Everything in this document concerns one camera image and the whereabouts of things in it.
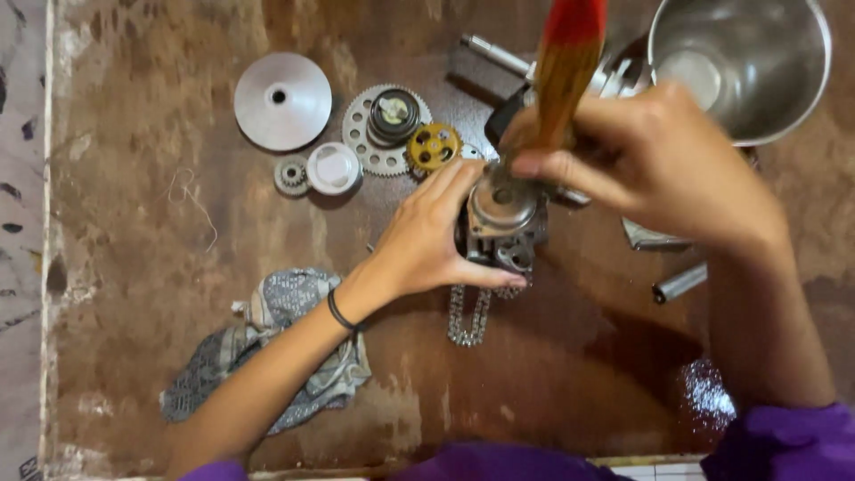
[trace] hand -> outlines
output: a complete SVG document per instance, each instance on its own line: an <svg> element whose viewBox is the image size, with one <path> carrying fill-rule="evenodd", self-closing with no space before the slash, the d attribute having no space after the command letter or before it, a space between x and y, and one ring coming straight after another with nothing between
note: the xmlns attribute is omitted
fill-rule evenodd
<svg viewBox="0 0 855 481"><path fill-rule="evenodd" d="M471 263L457 253L460 207L485 163L455 159L431 174L404 202L366 260L365 270L390 299L449 284L525 287L522 276Z"/></svg>
<svg viewBox="0 0 855 481"><path fill-rule="evenodd" d="M536 119L535 110L521 112L503 145L530 137ZM788 243L778 200L683 87L663 84L630 99L585 98L575 129L611 154L611 162L595 166L567 151L524 151L514 175L578 189L647 228L710 246Z"/></svg>

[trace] purple shirt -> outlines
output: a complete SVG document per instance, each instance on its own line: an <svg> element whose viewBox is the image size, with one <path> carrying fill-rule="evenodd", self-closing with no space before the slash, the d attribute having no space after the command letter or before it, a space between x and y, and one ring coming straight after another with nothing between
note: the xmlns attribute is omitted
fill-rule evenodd
<svg viewBox="0 0 855 481"><path fill-rule="evenodd" d="M701 461L710 481L855 480L855 422L846 407L755 407L728 426L716 452ZM187 473L181 481L245 481L235 461ZM567 479L615 481L606 467L558 451L508 444L455 443L392 479Z"/></svg>

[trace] metal bowl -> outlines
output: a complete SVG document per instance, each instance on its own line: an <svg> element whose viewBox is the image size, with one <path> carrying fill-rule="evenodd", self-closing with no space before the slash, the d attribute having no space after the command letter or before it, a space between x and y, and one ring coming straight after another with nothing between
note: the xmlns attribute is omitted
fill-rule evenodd
<svg viewBox="0 0 855 481"><path fill-rule="evenodd" d="M664 0L647 60L654 82L685 84L734 145L761 145L816 107L831 33L814 0Z"/></svg>

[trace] gray rag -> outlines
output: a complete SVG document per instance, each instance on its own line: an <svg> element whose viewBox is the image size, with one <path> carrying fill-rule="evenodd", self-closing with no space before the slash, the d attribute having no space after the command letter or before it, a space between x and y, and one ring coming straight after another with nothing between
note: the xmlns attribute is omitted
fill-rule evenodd
<svg viewBox="0 0 855 481"><path fill-rule="evenodd" d="M247 324L206 337L172 386L160 394L163 418L170 422L189 418L227 377L340 283L338 276L312 268L279 270L265 277L250 302L232 306L244 313ZM306 381L268 436L302 424L325 407L345 407L369 377L363 335L356 333Z"/></svg>

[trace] white thread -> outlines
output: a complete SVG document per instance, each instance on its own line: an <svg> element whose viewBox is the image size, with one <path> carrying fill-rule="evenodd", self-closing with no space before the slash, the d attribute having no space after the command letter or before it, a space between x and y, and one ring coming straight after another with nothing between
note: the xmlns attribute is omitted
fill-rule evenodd
<svg viewBox="0 0 855 481"><path fill-rule="evenodd" d="M172 199L172 187L175 185L175 179L178 177L178 174L180 172L183 172L183 171L190 173L190 179L187 182L185 182L183 186L181 186L181 190L183 191L182 195L181 195L181 199L173 200ZM202 213L205 215L205 217L208 218L208 225L210 225L211 228L214 230L214 239L211 241L208 248L205 249L205 252L208 252L211 250L211 247L214 246L214 243L216 242L217 237L219 237L219 234L216 231L216 227L214 227L214 223L211 222L211 216L208 215L208 211L206 211L205 208L202 207L201 204L199 204L199 201L196 200L196 196L190 192L190 189L188 189L190 184L193 183L193 179L195 179L195 178L196 178L196 173L193 172L192 170L188 169L187 167L185 167L183 169L177 169L175 171L175 173L172 175L172 181L169 183L169 188L166 189L166 191L164 191L162 194L160 194L160 197L163 197L163 195L166 194L166 198L167 198L167 200L169 200L169 203L175 204L175 205L180 205L182 202L187 200L187 198L189 197L190 200L193 201L193 204L196 204L196 206L202 210Z"/></svg>

